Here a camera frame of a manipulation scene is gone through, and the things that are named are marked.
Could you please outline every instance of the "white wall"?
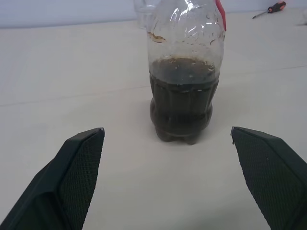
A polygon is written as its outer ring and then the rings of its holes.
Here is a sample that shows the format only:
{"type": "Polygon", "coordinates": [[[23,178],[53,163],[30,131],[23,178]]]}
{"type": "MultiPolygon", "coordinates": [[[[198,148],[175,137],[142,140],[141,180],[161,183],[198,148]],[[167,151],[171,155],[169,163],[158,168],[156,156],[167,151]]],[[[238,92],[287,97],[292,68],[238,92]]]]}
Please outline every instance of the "white wall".
{"type": "MultiPolygon", "coordinates": [[[[221,0],[227,12],[266,10],[277,0],[221,0]]],[[[307,0],[286,0],[307,7],[307,0]]],[[[65,25],[135,18],[133,0],[0,0],[0,27],[65,25]]]]}

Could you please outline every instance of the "white table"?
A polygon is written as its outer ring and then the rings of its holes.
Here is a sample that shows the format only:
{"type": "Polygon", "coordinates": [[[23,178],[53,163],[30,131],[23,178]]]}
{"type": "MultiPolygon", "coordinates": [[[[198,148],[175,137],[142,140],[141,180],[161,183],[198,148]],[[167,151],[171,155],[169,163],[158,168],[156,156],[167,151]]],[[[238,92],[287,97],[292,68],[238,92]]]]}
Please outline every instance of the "white table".
{"type": "Polygon", "coordinates": [[[83,229],[270,229],[230,131],[279,136],[307,161],[301,11],[227,15],[212,121],[193,146],[156,137],[146,34],[135,22],[0,30],[0,221],[64,140],[104,127],[83,229]]]}

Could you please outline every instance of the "clear glass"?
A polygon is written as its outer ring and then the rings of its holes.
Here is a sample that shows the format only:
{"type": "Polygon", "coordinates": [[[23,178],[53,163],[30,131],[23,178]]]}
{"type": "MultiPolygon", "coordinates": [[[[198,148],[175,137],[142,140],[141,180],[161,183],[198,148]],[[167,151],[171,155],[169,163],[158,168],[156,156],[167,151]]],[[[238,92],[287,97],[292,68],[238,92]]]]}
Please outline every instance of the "clear glass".
{"type": "Polygon", "coordinates": [[[162,0],[147,29],[151,119],[160,139],[194,144],[212,116],[225,30],[214,0],[162,0]]]}
{"type": "Polygon", "coordinates": [[[134,0],[134,9],[140,28],[147,28],[147,25],[152,19],[153,11],[159,2],[160,0],[134,0]]]}

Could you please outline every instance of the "red screwdriver handle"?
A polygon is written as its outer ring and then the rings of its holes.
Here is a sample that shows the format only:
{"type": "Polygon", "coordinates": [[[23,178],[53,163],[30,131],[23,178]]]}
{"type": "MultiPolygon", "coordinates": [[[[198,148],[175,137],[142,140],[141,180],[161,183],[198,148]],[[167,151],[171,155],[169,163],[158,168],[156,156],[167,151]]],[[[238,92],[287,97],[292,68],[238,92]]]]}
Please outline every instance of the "red screwdriver handle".
{"type": "Polygon", "coordinates": [[[286,3],[284,1],[276,3],[275,5],[268,8],[268,13],[275,13],[275,12],[281,11],[285,7],[286,7],[286,3]]]}

